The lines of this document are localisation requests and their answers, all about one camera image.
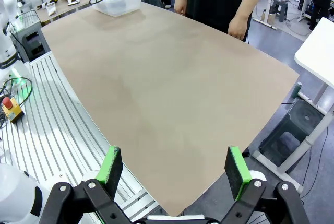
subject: bolt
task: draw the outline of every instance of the bolt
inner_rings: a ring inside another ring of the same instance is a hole
[[[283,190],[288,190],[288,189],[289,189],[289,186],[286,185],[286,184],[283,184],[283,185],[282,185],[282,189],[283,189]]]
[[[88,184],[88,187],[89,187],[89,188],[94,188],[94,187],[95,187],[95,183],[94,183],[94,182],[90,182],[90,183]]]
[[[262,183],[260,181],[256,181],[256,182],[254,182],[254,186],[261,187]]]

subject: gray floor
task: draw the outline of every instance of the gray floor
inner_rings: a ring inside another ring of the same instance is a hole
[[[321,86],[321,81],[304,70],[294,61],[294,53],[302,45],[302,41],[281,31],[274,31],[259,23],[252,22],[249,31],[249,43],[255,48],[273,56],[279,61],[287,64],[292,69],[300,74],[299,81],[302,82],[302,92],[309,98],[313,98]],[[328,88],[324,97],[321,99],[319,105],[326,110],[334,103],[333,90]],[[283,118],[289,109],[289,105],[281,105],[272,119],[258,134],[250,145],[251,152],[258,148],[259,143],[274,129],[278,122]],[[332,151],[334,127],[331,124],[328,129],[328,137],[325,143],[325,148],[322,154],[320,168],[317,180],[312,191],[303,199],[305,202],[305,209],[311,223],[333,223],[332,204],[334,203],[333,193],[331,192],[331,184],[334,179],[332,172]],[[326,133],[323,133],[315,146],[312,148],[311,164],[307,173],[305,188],[308,191],[313,183],[319,162],[320,151],[324,143]],[[307,153],[298,163],[297,167],[291,172],[293,178],[300,183],[303,181],[306,167],[308,164],[309,153]],[[279,179],[269,172],[265,167],[256,162],[253,158],[246,158],[246,163],[251,170],[261,171],[267,177],[267,180],[272,184],[277,184]],[[217,182],[209,188],[197,201],[189,206],[184,213],[189,214],[204,214],[205,216],[222,219],[233,204],[233,198],[228,184],[226,175],[224,174]],[[260,213],[254,213],[249,222],[258,217]],[[254,222],[264,220],[262,216]]]

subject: stool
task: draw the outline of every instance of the stool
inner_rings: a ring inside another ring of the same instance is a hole
[[[279,15],[280,22],[284,22],[288,15],[288,2],[274,0],[272,6],[275,8],[276,16]]]
[[[324,116],[318,110],[306,101],[300,100],[296,102],[269,136],[262,141],[259,146],[259,151],[264,155],[265,152],[271,150],[275,155],[280,155],[280,158],[286,159],[287,156],[280,152],[281,145],[278,145],[278,148],[273,148],[273,144],[277,142],[285,132],[290,133],[299,141],[299,143],[303,142],[303,140],[310,135],[320,123],[323,117]],[[274,161],[272,162],[277,166],[282,164],[277,164],[277,162]]]

